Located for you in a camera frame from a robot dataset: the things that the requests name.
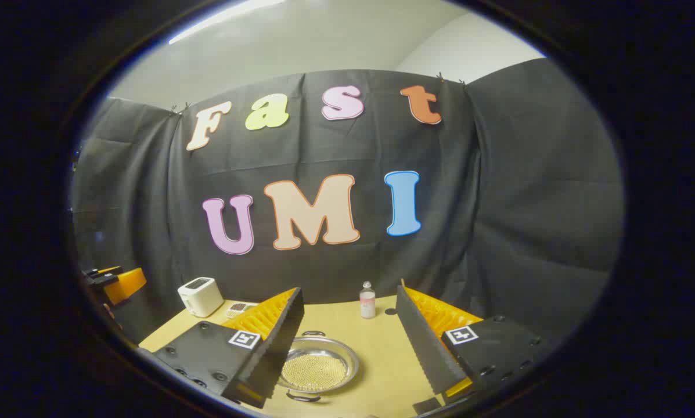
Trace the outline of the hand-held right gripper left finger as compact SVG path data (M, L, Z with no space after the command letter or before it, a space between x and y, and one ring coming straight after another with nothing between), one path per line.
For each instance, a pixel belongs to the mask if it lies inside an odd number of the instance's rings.
M262 408L272 397L304 314L295 287L222 325L201 320L150 360L210 396Z

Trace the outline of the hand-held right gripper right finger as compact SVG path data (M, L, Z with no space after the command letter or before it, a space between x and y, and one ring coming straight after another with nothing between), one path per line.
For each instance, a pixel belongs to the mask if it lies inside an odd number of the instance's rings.
M403 284L395 309L433 392L446 401L506 391L551 352L547 339L506 315L482 319Z

